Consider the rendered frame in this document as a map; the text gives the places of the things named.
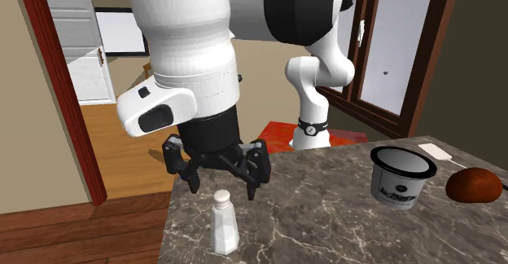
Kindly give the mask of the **dark red door frame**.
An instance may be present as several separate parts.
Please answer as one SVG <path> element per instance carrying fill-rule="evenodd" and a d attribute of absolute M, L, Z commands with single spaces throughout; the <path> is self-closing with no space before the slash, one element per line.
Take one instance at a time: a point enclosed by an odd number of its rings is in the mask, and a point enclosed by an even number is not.
<path fill-rule="evenodd" d="M 107 191 L 65 63 L 64 53 L 59 44 L 47 0 L 23 0 L 23 2 L 77 154 L 81 172 L 90 193 L 91 203 L 100 206 L 107 199 Z"/>

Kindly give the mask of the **brown round bread loaf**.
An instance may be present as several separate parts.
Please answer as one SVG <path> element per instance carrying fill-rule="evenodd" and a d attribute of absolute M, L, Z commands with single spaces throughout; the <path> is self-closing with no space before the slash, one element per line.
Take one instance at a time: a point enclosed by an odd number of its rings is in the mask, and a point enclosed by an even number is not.
<path fill-rule="evenodd" d="M 503 190 L 501 180 L 495 173 L 478 167 L 452 174 L 445 186 L 447 197 L 461 203 L 490 203 Z"/>

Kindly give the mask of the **red robot stand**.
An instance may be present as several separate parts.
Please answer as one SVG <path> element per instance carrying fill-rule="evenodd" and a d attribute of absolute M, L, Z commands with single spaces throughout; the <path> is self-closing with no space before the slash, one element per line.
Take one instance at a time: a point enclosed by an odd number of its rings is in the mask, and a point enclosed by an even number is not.
<path fill-rule="evenodd" d="M 259 135 L 259 139 L 265 140 L 268 153 L 291 152 L 293 148 L 289 145 L 289 142 L 293 138 L 295 128 L 296 124 L 270 121 Z M 365 133 L 336 129 L 329 129 L 328 131 L 332 147 L 368 142 Z"/>

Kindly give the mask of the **white panelled door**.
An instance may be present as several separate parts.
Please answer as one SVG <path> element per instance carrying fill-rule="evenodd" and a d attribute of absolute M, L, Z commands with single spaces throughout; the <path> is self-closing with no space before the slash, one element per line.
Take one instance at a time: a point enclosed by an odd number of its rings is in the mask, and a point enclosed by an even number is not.
<path fill-rule="evenodd" d="M 80 105 L 116 102 L 92 0 L 47 0 Z"/>

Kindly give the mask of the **grey tub with black rim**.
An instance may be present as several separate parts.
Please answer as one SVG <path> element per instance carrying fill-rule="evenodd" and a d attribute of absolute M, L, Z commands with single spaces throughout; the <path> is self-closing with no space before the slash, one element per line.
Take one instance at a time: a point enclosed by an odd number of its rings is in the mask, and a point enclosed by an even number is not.
<path fill-rule="evenodd" d="M 429 158 L 402 147 L 375 147 L 370 158 L 373 161 L 370 192 L 392 209 L 411 209 L 425 182 L 437 172 L 436 164 Z"/>

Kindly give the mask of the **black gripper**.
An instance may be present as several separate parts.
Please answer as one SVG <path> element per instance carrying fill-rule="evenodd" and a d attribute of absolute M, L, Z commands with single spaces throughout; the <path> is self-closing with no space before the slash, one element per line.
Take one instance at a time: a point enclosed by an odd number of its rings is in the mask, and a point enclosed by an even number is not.
<path fill-rule="evenodd" d="M 247 184 L 247 198 L 254 200 L 256 189 L 268 183 L 271 164 L 266 143 L 257 139 L 249 144 L 240 144 L 239 123 L 236 106 L 209 117 L 195 118 L 177 125 L 177 134 L 171 134 L 163 143 L 164 163 L 169 174 L 178 174 L 192 194 L 199 190 L 200 180 L 198 155 L 204 155 L 202 167 L 226 169 L 218 156 L 223 155 L 231 164 L 229 171 Z M 182 159 L 182 147 L 191 157 Z"/>

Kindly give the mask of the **white salt shaker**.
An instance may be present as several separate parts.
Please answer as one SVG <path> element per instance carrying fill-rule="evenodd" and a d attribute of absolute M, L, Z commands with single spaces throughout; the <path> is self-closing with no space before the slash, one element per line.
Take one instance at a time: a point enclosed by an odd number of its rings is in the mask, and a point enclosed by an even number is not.
<path fill-rule="evenodd" d="M 238 248 L 239 231 L 230 192 L 220 189 L 213 194 L 211 247 L 214 253 L 228 255 Z"/>

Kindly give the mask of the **black framed white wall picture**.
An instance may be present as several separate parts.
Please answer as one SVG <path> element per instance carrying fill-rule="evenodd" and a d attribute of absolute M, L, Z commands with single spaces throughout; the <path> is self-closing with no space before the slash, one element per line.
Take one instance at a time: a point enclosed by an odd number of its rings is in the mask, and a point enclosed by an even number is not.
<path fill-rule="evenodd" d="M 95 7 L 103 47 L 108 57 L 148 56 L 147 40 L 129 7 Z"/>

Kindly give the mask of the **brown framed window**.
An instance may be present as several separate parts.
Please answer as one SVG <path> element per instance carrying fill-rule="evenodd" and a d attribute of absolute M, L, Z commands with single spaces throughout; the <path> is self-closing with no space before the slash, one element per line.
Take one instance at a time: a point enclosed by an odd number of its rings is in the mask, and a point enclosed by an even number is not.
<path fill-rule="evenodd" d="M 393 139 L 415 135 L 455 0 L 358 0 L 348 12 L 352 82 L 330 104 Z"/>

